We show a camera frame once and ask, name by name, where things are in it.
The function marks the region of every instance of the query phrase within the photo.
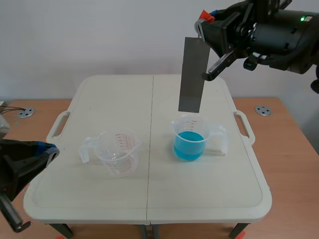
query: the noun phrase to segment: table leg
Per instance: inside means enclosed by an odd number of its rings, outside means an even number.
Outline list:
[[[151,225],[153,228],[153,236],[154,239],[160,239],[160,234],[159,234],[159,225]]]
[[[149,233],[145,225],[137,225],[140,228],[142,239],[148,239]]]
[[[229,234],[231,239],[236,239],[238,235],[249,225],[249,223],[238,223]]]
[[[60,232],[64,237],[67,239],[71,239],[73,237],[73,233],[71,229],[66,224],[49,224],[54,229],[56,229],[58,232]]]

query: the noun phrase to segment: white folding table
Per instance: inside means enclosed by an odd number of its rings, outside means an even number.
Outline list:
[[[205,83],[200,115],[226,128],[228,154],[216,155],[208,144],[194,162],[182,162],[174,155],[169,122],[186,114],[177,110],[180,78],[86,79],[47,137],[60,155],[31,182],[24,198],[26,212],[68,238],[72,234],[67,223],[224,222],[239,223],[231,234],[235,238],[247,224],[261,220],[271,207],[270,190],[251,146],[254,134],[221,78]],[[242,119],[248,137],[240,134],[235,116]],[[85,137],[112,127],[129,128],[142,142],[139,165],[126,177],[108,175],[93,155],[88,164],[78,155]]]

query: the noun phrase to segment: orange part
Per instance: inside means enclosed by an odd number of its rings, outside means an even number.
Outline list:
[[[246,233],[245,233],[244,231],[242,231],[242,232],[238,235],[238,237],[236,237],[236,239],[243,239],[245,235],[246,235]]]
[[[205,10],[202,11],[199,18],[205,19],[207,22],[215,21],[215,18],[212,15],[210,15],[208,12],[206,12]]]

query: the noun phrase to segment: gray metal plate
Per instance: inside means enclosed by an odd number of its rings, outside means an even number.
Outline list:
[[[27,118],[27,117],[29,117],[29,116],[31,116],[33,114],[34,114],[34,108],[28,107],[28,108],[25,108],[24,111],[19,111],[18,112],[18,117],[23,119],[23,118]]]
[[[259,105],[255,107],[256,113],[260,114],[261,116],[269,116],[271,115],[271,109],[268,106]]]
[[[201,38],[185,38],[178,111],[199,113],[210,48]]]

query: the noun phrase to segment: plastic measuring cup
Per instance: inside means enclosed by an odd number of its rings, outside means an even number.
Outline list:
[[[138,165],[137,149],[141,142],[128,129],[112,129],[98,137],[88,137],[79,148],[83,163],[90,161],[89,148],[109,169],[112,175],[126,176]]]
[[[199,116],[183,116],[172,121],[170,125],[175,132],[174,151],[182,159],[198,159],[212,136],[221,138],[221,153],[228,152],[227,133],[222,125],[212,124]]]

